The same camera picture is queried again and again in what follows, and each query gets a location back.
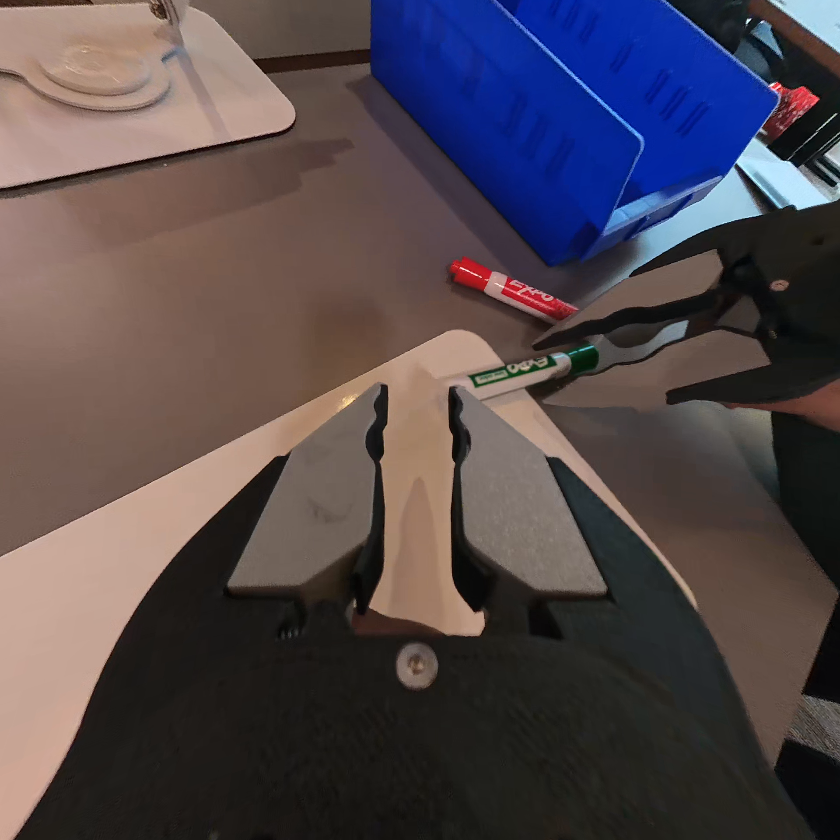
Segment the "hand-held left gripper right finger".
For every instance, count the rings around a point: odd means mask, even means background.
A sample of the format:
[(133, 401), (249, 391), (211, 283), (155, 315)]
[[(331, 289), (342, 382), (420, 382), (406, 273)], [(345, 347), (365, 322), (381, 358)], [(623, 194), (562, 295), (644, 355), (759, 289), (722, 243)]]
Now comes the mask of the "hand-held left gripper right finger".
[(476, 613), (608, 593), (549, 457), (465, 387), (448, 390), (451, 564)]

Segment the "red box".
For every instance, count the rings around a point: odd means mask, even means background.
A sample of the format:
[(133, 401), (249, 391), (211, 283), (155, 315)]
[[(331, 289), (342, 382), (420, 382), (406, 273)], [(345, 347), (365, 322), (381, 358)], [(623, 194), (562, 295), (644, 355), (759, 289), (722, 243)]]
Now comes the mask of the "red box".
[(820, 101), (819, 97), (805, 86), (788, 88), (775, 81), (770, 84), (770, 89), (778, 94), (779, 100), (762, 127), (763, 137), (767, 144), (779, 139)]

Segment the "white whiteboard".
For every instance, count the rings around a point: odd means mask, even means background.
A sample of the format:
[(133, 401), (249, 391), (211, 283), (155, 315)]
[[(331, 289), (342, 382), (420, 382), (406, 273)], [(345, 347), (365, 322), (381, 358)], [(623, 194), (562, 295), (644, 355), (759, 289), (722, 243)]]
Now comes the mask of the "white whiteboard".
[(51, 782), (125, 625), (183, 545), (275, 456), (373, 384), (388, 385), (385, 567), (372, 608), (449, 635), (482, 617), (451, 577), (452, 439), (443, 384), (498, 367), (448, 331), (2, 557), (1, 838)]
[(40, 97), (2, 74), (1, 187), (150, 161), (283, 133), (288, 98), (213, 18), (189, 2), (2, 7), (2, 53), (92, 39), (156, 54), (171, 74), (160, 101), (95, 112)]

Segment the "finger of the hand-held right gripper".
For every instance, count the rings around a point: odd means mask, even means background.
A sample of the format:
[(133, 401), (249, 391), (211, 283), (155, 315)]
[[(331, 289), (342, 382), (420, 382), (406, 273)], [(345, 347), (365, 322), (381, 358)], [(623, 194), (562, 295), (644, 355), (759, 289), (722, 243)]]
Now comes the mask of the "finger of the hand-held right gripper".
[(671, 390), (770, 364), (760, 342), (747, 335), (720, 329), (691, 338), (687, 333), (688, 322), (676, 322), (656, 328), (643, 343), (630, 343), (643, 336), (641, 327), (619, 330), (618, 343), (611, 334), (594, 337), (600, 359), (595, 370), (563, 381), (542, 404), (649, 412), (664, 407)]
[(532, 349), (554, 351), (616, 330), (664, 322), (668, 317), (655, 314), (655, 308), (705, 294), (717, 283), (721, 272), (718, 252), (709, 250), (619, 280), (588, 301), (577, 314), (536, 339)]

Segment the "blue plastic bin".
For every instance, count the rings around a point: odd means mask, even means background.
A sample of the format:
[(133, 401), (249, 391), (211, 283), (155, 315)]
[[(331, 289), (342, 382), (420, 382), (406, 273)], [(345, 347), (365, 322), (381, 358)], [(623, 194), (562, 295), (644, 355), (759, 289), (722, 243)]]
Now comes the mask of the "blue plastic bin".
[(779, 100), (659, 1), (375, 1), (371, 73), (549, 266), (704, 198)]

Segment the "person's right hand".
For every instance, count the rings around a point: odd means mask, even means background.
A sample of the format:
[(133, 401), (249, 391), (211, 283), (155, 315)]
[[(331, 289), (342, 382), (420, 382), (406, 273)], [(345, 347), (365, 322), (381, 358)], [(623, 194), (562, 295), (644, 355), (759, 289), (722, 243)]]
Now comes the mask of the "person's right hand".
[(837, 430), (839, 428), (839, 381), (825, 385), (811, 394), (790, 400), (754, 404), (725, 402), (723, 405), (729, 409), (751, 408), (789, 414), (802, 417), (812, 424)]

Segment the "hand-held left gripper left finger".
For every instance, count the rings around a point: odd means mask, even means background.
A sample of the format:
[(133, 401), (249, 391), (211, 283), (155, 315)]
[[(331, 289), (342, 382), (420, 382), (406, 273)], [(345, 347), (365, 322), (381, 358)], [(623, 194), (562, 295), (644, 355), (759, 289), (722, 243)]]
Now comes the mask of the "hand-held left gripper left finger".
[(365, 613), (384, 570), (389, 390), (377, 382), (287, 455), (226, 590)]

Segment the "red whiteboard marker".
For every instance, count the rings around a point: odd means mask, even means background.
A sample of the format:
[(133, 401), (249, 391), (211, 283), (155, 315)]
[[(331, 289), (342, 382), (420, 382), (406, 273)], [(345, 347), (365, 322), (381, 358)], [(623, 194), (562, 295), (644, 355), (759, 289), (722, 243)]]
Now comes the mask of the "red whiteboard marker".
[(527, 313), (550, 326), (578, 312), (576, 307), (547, 292), (499, 271), (490, 270), (466, 257), (456, 259), (450, 264), (448, 277), (458, 286), (479, 291), (495, 301)]

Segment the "green whiteboard marker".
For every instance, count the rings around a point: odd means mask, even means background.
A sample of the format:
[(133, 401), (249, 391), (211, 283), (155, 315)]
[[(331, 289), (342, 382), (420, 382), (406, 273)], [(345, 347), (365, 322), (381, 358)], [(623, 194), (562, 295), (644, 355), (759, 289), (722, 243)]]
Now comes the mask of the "green whiteboard marker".
[(462, 374), (447, 380), (447, 387), (461, 387), (485, 402), (535, 385), (590, 373), (599, 362), (598, 349), (592, 344), (586, 344), (565, 353), (551, 353), (485, 371)]

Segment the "white sheet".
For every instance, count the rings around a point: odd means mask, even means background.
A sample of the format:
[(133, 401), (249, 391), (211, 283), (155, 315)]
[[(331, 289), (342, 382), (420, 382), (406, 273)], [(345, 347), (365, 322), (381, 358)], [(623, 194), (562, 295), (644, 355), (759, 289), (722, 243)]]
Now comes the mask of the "white sheet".
[(808, 180), (800, 170), (783, 161), (758, 139), (752, 139), (736, 161), (736, 168), (772, 208), (796, 210), (830, 203), (833, 197)]

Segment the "wooden desk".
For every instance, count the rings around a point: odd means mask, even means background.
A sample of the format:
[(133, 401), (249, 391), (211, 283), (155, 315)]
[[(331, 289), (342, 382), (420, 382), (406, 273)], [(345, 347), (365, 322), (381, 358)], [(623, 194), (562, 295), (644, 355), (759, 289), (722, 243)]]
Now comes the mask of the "wooden desk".
[(749, 1), (749, 11), (770, 23), (819, 64), (839, 74), (838, 1)]

